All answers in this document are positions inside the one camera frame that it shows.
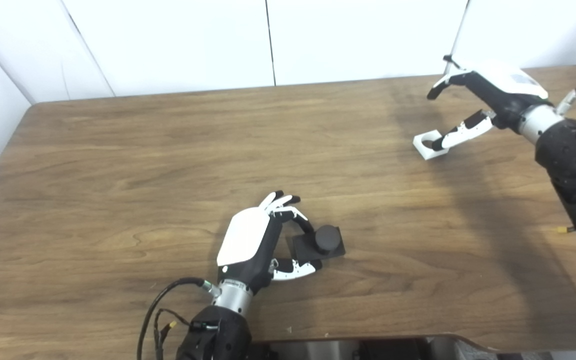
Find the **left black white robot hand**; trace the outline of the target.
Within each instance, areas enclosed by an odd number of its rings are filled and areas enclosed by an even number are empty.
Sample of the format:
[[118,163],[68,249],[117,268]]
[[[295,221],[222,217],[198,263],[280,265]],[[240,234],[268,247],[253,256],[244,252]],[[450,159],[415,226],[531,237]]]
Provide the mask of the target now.
[[296,280],[320,271],[321,260],[274,255],[285,223],[296,223],[306,235],[314,233],[309,219],[296,207],[300,201],[297,195],[277,190],[259,205],[233,215],[216,258],[218,281],[237,281],[255,295],[272,281]]

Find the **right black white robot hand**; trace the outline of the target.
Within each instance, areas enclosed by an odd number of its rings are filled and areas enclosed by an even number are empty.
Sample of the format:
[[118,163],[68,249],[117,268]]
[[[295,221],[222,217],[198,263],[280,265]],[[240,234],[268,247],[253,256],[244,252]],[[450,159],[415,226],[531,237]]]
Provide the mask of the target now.
[[452,55],[443,60],[455,66],[456,70],[444,75],[430,89],[426,98],[436,100],[451,85],[468,89],[474,96],[489,107],[480,109],[448,133],[430,143],[435,152],[448,150],[478,137],[494,126],[500,129],[518,131],[525,113],[539,106],[552,106],[547,91],[525,71],[501,63],[487,60],[471,67],[462,67]]

